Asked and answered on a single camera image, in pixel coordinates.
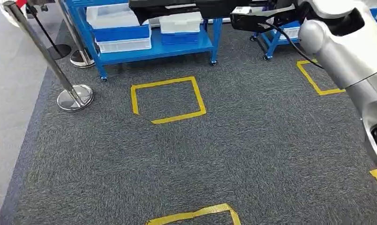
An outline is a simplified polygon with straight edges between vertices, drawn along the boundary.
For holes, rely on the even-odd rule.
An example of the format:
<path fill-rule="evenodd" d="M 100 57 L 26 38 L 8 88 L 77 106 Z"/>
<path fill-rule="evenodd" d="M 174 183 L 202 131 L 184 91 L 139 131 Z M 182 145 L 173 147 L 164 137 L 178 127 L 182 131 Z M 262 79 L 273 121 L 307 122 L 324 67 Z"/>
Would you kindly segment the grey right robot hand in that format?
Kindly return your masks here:
<path fill-rule="evenodd" d="M 299 17 L 295 0 L 260 0 L 238 6 L 230 13 L 236 30 L 264 33 L 296 21 Z"/>

